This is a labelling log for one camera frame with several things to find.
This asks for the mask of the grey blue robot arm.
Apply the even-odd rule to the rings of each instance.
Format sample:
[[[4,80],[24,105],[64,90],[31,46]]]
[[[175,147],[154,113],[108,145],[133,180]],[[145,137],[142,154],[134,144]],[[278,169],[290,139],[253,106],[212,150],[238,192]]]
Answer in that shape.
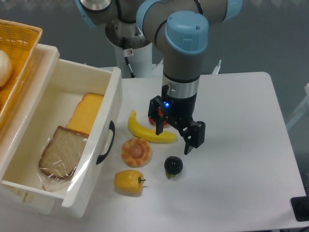
[[[184,153],[204,143],[206,125],[193,120],[209,26],[235,17],[240,0],[78,0],[83,17],[93,25],[119,20],[136,25],[163,54],[161,95],[151,99],[148,116],[156,134],[165,123],[185,141]]]

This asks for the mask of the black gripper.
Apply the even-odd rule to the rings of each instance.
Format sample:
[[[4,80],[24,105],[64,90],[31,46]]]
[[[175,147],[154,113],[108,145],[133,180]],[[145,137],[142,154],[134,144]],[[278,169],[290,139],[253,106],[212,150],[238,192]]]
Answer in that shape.
[[[155,134],[163,132],[164,121],[178,130],[185,140],[184,154],[188,155],[193,148],[198,148],[204,143],[206,123],[193,120],[196,95],[179,99],[169,95],[156,96],[150,100],[148,117],[155,118]]]

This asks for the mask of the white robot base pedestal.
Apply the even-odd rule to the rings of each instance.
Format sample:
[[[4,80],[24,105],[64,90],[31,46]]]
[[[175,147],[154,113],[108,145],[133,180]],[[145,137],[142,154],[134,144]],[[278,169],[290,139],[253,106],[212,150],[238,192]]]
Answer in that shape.
[[[105,34],[114,48],[117,67],[123,78],[156,76],[153,63],[153,44],[143,35],[136,23],[119,19],[105,25]]]

